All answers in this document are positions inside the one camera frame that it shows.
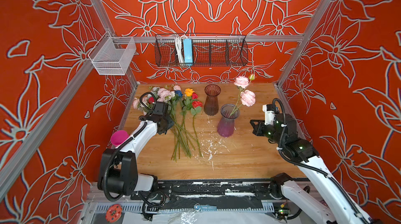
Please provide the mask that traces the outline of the red rose stem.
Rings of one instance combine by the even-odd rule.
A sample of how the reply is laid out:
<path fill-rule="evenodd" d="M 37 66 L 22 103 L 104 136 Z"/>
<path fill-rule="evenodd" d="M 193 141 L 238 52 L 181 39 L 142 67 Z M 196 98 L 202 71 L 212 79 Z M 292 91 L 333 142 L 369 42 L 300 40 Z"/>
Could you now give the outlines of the red rose stem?
<path fill-rule="evenodd" d="M 197 149 L 199 152 L 199 155 L 201 157 L 203 157 L 202 151 L 201 151 L 201 145 L 198 139 L 198 135 L 197 135 L 197 130 L 196 130 L 196 126 L 195 126 L 195 120 L 196 120 L 196 116 L 202 112 L 202 108 L 203 108 L 203 103 L 201 101 L 198 100 L 198 95 L 196 93 L 192 93 L 191 95 L 191 109 L 190 112 L 193 116 L 193 121 L 192 121 L 192 127 L 193 127 L 193 131 L 195 134 L 195 141 L 197 144 Z"/>

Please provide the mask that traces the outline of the pink double rose stem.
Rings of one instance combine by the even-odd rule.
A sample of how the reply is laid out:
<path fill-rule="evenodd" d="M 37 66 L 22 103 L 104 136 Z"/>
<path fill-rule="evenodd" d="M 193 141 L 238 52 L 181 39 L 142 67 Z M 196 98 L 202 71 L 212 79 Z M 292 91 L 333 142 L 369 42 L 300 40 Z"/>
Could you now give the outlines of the pink double rose stem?
<path fill-rule="evenodd" d="M 238 76 L 234 81 L 234 85 L 238 88 L 238 98 L 235 106 L 229 116 L 233 116 L 241 106 L 251 107 L 256 102 L 256 95 L 254 92 L 248 89 L 251 83 L 255 80 L 256 76 L 254 73 L 246 76 Z"/>

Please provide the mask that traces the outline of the purple ribbed glass vase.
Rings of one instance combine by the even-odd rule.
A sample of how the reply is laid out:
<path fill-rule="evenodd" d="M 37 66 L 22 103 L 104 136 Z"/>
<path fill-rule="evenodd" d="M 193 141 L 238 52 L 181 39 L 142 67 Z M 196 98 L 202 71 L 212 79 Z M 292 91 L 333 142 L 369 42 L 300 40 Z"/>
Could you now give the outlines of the purple ribbed glass vase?
<path fill-rule="evenodd" d="M 240 111 L 233 104 L 225 104 L 220 109 L 221 119 L 217 126 L 217 132 L 222 137 L 230 137 L 235 131 L 235 121 Z"/>

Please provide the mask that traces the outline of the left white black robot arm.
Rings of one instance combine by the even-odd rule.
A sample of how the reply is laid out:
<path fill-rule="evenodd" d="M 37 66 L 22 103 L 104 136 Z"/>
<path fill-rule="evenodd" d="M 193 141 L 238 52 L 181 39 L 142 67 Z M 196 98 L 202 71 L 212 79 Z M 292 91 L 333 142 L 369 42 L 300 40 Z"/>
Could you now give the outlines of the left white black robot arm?
<path fill-rule="evenodd" d="M 137 157 L 151 138 L 167 134 L 174 126 L 168 108 L 167 103 L 159 101 L 146 107 L 148 112 L 140 116 L 137 129 L 122 144 L 103 152 L 97 187 L 108 201 L 116 202 L 123 196 L 157 190 L 156 176 L 138 172 Z"/>

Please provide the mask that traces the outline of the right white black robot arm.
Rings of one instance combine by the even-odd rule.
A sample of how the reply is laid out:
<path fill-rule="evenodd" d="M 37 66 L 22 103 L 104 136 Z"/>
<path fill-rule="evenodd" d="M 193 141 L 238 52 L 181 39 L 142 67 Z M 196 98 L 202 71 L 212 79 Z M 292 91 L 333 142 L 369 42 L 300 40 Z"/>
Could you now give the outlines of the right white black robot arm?
<path fill-rule="evenodd" d="M 295 119 L 287 114 L 280 99 L 263 106 L 264 119 L 251 120 L 253 134 L 263 136 L 282 159 L 301 170 L 319 192 L 324 203 L 303 190 L 286 173 L 272 178 L 269 194 L 274 199 L 285 198 L 299 207 L 317 224 L 372 224 L 374 220 L 345 191 L 327 168 L 313 145 L 298 136 Z"/>

